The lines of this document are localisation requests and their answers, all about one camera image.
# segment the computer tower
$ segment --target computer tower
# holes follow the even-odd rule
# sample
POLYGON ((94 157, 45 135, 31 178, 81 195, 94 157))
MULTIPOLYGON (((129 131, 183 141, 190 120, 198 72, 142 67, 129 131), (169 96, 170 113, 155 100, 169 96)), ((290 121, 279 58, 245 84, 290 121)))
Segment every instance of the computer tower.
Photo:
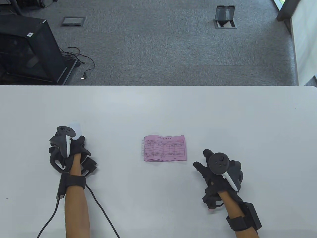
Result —
POLYGON ((7 74, 63 85, 75 63, 65 61, 46 20, 0 16, 0 64, 7 74))

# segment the black glove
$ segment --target black glove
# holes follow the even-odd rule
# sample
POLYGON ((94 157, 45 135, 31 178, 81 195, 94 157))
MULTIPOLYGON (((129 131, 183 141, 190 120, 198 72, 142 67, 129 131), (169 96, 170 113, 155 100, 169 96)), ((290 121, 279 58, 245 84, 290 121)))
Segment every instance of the black glove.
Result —
MULTIPOLYGON (((205 149, 203 153, 208 165, 209 158, 214 153, 209 149, 205 149)), ((218 192, 229 191, 230 193, 237 193, 235 190, 233 190, 226 179, 224 179, 221 175, 214 174, 208 166, 205 167, 199 162, 194 162, 193 165, 197 171, 201 173, 207 183, 208 188, 205 189, 206 195, 203 197, 203 202, 207 204, 209 209, 216 209, 217 207, 221 207, 223 205, 223 203, 216 205, 216 201, 221 201, 218 192)))
POLYGON ((80 136, 77 140, 73 140, 72 138, 71 144, 70 144, 70 153, 68 158, 64 158, 61 155, 61 152, 57 147, 54 146, 54 144, 51 143, 51 148, 49 148, 49 153, 52 154, 50 161, 51 165, 60 173, 61 172, 69 172, 74 161, 75 154, 81 153, 81 163, 86 159, 88 155, 91 155, 91 153, 84 148, 85 144, 85 137, 80 136), (59 161, 61 163, 62 168, 65 168, 64 170, 60 169, 56 164, 54 164, 54 161, 59 161))
MULTIPOLYGON (((214 154, 211 150, 205 149, 204 150, 204 156, 206 158, 206 162, 208 165, 209 158, 214 154)), ((201 173, 203 178, 205 179, 208 187, 213 187, 213 190, 216 192, 221 191, 228 191, 233 190, 229 182, 224 179, 221 175, 214 174, 209 167, 203 166, 199 162, 194 162, 194 167, 197 169, 198 172, 201 173)))
POLYGON ((75 155, 78 153, 81 153, 81 162, 89 155, 91 156, 91 153, 85 149, 85 137, 80 136, 77 140, 73 140, 72 138, 71 144, 70 144, 70 153, 69 156, 75 155))

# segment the pink receipt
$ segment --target pink receipt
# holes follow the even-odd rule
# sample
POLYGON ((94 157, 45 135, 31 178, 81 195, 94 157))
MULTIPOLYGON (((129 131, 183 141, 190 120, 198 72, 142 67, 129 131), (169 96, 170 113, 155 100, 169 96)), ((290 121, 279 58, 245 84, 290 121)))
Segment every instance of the pink receipt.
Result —
POLYGON ((185 137, 144 137, 144 161, 187 161, 185 137))

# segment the white wall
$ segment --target white wall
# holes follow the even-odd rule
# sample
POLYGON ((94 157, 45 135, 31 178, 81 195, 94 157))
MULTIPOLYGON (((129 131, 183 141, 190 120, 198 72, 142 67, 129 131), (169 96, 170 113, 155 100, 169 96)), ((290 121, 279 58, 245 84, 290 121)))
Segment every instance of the white wall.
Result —
POLYGON ((291 24, 296 74, 302 86, 317 74, 317 1, 301 0, 291 24))

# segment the forearm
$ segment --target forearm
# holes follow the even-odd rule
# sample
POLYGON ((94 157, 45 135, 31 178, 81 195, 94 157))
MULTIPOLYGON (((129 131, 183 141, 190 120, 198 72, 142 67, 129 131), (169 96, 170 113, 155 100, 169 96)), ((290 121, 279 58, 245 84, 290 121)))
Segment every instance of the forearm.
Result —
MULTIPOLYGON (((81 154, 74 155, 70 175, 81 176, 81 154)), ((65 222, 67 238, 89 238, 90 223, 88 206, 84 189, 80 186, 70 186, 65 198, 65 222)))
MULTIPOLYGON (((219 192, 219 196, 221 197, 221 200, 223 201, 223 204, 226 207, 226 210, 228 212, 228 215, 230 219, 236 218, 236 217, 244 217, 244 213, 240 209, 239 205, 230 197, 228 192, 219 192)), ((258 234, 256 233, 255 229, 253 227, 250 227, 249 229, 246 229, 244 231, 236 231, 237 238, 258 238, 258 234)))

